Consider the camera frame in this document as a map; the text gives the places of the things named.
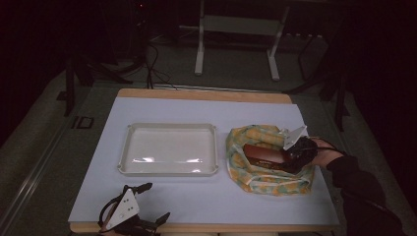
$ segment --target table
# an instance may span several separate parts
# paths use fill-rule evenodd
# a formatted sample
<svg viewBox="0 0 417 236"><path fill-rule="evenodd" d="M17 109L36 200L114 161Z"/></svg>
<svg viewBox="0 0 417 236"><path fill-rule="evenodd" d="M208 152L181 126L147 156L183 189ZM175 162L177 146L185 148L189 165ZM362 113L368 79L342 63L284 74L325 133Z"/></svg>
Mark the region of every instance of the table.
<svg viewBox="0 0 417 236"><path fill-rule="evenodd" d="M251 18L224 17L205 14L205 0L200 1L200 23L199 23L199 48L197 50L195 74L200 76L203 73L205 58L205 31L221 31L235 33L249 33L258 35L269 35L274 37L272 46L267 50L267 58L271 78L279 81L278 69L275 61L275 52L282 37L282 30L288 16L289 6L283 5L283 13L280 20L265 20Z"/></svg>
<svg viewBox="0 0 417 236"><path fill-rule="evenodd" d="M127 177L117 170L128 125L211 123L217 129L218 170L205 177ZM140 217L171 212L158 232L327 231L338 219L319 167L310 195L275 197L244 192L229 178L225 138L231 128L304 125L285 94L123 88L119 91L69 217L73 232L97 232L99 212L125 184L153 187L137 196Z"/></svg>

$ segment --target yellow floral fabric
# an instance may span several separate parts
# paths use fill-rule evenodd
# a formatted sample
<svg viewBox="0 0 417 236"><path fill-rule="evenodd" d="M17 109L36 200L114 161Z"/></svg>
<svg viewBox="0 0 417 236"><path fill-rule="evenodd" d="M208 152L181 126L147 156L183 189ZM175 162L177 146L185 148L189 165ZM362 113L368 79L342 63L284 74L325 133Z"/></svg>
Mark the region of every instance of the yellow floral fabric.
<svg viewBox="0 0 417 236"><path fill-rule="evenodd" d="M275 196L305 195L311 192L314 166L306 165L298 174L251 165L243 145L282 149L285 134L276 126L251 125L232 129L226 139L230 178L244 191Z"/></svg>

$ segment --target floor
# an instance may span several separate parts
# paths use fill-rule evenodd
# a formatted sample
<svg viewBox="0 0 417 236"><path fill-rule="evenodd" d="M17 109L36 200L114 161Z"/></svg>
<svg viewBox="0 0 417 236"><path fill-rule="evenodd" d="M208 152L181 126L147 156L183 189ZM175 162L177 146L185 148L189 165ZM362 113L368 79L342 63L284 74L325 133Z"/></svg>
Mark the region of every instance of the floor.
<svg viewBox="0 0 417 236"><path fill-rule="evenodd" d="M197 44L193 30L185 31L178 44L159 35L153 38L149 64L155 60L150 71L154 87L281 92L304 83L297 61L304 39L290 35L282 39L275 56L281 80L274 82L270 79L265 48L259 45L241 47L233 41L224 43L217 40L217 36L208 39L204 73L199 77L194 75ZM324 50L326 44L319 38L309 47L302 57L306 74L317 66ZM65 102L56 100L58 93L65 90L65 72L50 82L25 120L0 149L0 209L3 213L0 229L4 230L1 235L70 233L67 219L117 90L145 88L148 74L149 70L142 68L122 75L133 81L132 85L124 86L94 73L92 88L76 86L76 107L68 117L63 116ZM416 215L402 196L353 95L346 95L344 132L339 132L333 122L334 99L321 101L318 97L321 86L291 95L303 111L309 133L326 137L339 148L361 156L360 165L381 180L387 194L387 206L401 218L404 231L417 235ZM94 125L88 130L71 129L76 116L93 117ZM334 234L345 235L341 197L331 185L328 173L324 171L324 175L340 220L340 227ZM28 194L17 195L20 189ZM314 234L288 232L280 235Z"/></svg>

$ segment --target white leg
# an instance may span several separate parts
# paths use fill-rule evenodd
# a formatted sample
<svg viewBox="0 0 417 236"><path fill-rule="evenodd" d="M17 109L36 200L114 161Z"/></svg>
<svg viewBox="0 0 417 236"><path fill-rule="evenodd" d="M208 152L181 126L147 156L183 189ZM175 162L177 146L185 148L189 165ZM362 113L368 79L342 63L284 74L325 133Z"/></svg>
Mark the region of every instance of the white leg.
<svg viewBox="0 0 417 236"><path fill-rule="evenodd" d="M194 73L196 76L203 74L203 62L205 59L205 0L200 1L200 25L199 25L199 49L197 50L196 69Z"/></svg>
<svg viewBox="0 0 417 236"><path fill-rule="evenodd" d="M276 52L276 48L278 47L279 40L282 37L282 30L284 29L285 21L286 21L286 18L288 16L288 12L289 12L289 7L286 7L285 10L284 10L284 13L282 15L282 19L279 23L279 27L278 27L278 30L277 30L276 35L275 35L275 41L273 43L273 46L270 49L267 50L267 57L268 57L268 62L269 62L270 75L271 75L273 81L279 81L278 68L276 66L276 61L275 61L275 52Z"/></svg>

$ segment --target metal stand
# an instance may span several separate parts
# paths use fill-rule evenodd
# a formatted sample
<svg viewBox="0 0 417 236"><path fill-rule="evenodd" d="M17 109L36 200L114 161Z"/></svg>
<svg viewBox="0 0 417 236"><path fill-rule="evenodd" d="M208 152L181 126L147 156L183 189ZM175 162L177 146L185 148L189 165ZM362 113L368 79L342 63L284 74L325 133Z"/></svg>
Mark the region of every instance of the metal stand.
<svg viewBox="0 0 417 236"><path fill-rule="evenodd" d="M196 60L196 76L203 74L203 63L205 58L204 33L207 31L222 31L235 33L250 33L259 35L275 36L273 46L267 50L267 57L271 78L279 81L278 69L275 61L275 52L282 37L282 30L288 16L289 7L285 6L280 21L223 17L205 15L205 0L200 1L200 25L199 25L199 48Z"/></svg>

